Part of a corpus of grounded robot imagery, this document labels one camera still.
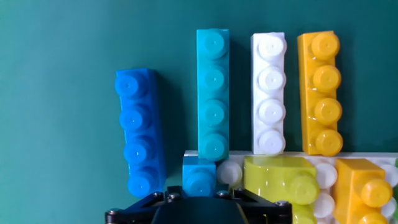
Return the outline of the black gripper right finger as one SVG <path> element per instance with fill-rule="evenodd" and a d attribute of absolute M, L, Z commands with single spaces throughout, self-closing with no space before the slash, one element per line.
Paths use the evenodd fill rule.
<path fill-rule="evenodd" d="M 287 201 L 270 202 L 245 189 L 231 189 L 228 184 L 216 184 L 214 198 L 234 202 L 248 223 L 292 224 L 292 204 Z"/>

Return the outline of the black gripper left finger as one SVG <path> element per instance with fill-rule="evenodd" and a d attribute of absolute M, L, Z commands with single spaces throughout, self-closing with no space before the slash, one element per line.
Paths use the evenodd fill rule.
<path fill-rule="evenodd" d="M 181 186 L 167 187 L 165 192 L 154 192 L 126 209 L 111 208 L 104 214 L 105 224 L 149 223 L 162 206 L 183 199 Z"/>

